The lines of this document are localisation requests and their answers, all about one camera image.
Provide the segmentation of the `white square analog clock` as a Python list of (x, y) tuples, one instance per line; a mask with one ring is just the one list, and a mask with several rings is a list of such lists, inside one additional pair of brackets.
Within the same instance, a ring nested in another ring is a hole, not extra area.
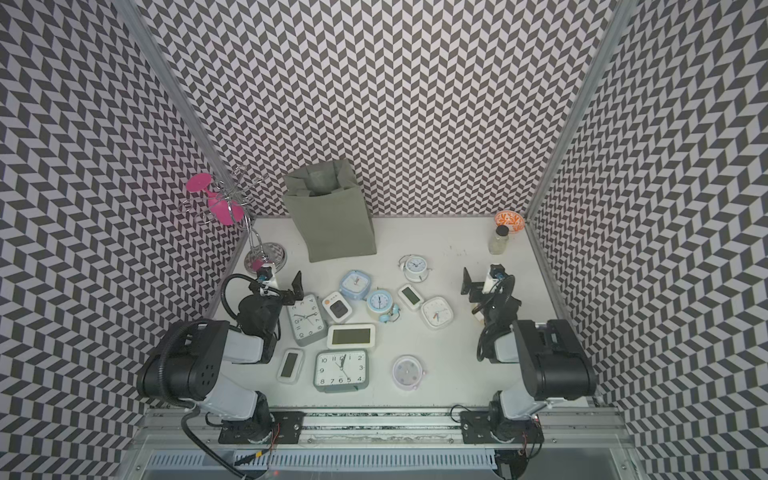
[(445, 328), (455, 318), (452, 307), (442, 296), (426, 300), (420, 307), (420, 313), (426, 325), (433, 330)]

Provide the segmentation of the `white twin-bell alarm clock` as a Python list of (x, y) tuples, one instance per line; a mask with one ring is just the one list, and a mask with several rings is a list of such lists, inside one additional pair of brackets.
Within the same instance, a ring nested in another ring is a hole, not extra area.
[(411, 283), (424, 282), (430, 273), (428, 262), (421, 255), (404, 255), (399, 259), (398, 265), (406, 280)]

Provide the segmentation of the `green canvas bag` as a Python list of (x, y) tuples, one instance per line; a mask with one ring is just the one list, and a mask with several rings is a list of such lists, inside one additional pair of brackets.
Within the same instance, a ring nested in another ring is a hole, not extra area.
[(377, 253), (372, 217), (347, 160), (306, 165), (283, 181), (283, 203), (310, 262)]

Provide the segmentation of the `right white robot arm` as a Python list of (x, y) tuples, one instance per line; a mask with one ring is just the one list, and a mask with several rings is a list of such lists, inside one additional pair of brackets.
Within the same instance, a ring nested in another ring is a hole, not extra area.
[(496, 392), (485, 411), (464, 410), (459, 422), (466, 444), (543, 442), (537, 414), (556, 403), (590, 397), (597, 375), (570, 323), (521, 320), (515, 277), (492, 264), (484, 281), (462, 272), (461, 293), (483, 321), (476, 359), (513, 364), (520, 377)]

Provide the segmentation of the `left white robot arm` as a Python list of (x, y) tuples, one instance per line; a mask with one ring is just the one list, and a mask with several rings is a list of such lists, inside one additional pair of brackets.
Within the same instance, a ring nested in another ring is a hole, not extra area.
[(172, 324), (140, 369), (140, 396), (221, 419), (224, 443), (261, 443), (280, 426), (266, 396), (221, 372), (222, 365), (266, 365), (282, 337), (284, 307), (304, 298), (297, 273), (289, 289), (278, 287), (274, 269), (259, 268), (255, 277), (234, 273), (221, 286), (228, 320), (202, 319)]

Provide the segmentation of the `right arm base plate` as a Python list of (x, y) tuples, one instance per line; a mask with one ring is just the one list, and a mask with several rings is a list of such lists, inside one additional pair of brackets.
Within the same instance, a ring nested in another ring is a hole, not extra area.
[(487, 410), (458, 412), (460, 432), (465, 444), (541, 444), (539, 425), (533, 419), (510, 420), (493, 417)]

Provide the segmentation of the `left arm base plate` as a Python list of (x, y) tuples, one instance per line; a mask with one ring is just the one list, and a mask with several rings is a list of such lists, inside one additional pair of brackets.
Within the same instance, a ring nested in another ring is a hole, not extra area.
[(278, 445), (297, 444), (303, 429), (305, 413), (302, 411), (277, 411), (265, 415), (256, 413), (249, 420), (224, 420), (218, 443), (222, 445), (267, 445), (277, 435)]

